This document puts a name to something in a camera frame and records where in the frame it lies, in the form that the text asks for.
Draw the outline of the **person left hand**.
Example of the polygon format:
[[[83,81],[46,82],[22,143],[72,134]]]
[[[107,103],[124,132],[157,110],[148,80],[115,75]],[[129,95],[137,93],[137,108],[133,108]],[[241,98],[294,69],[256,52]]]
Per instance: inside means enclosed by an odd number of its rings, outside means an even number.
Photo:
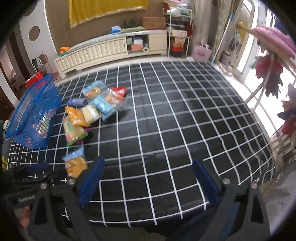
[[[31,216],[30,206],[25,206],[24,208],[22,208],[22,217],[20,219],[20,223],[25,230],[27,230],[29,227],[30,216]]]

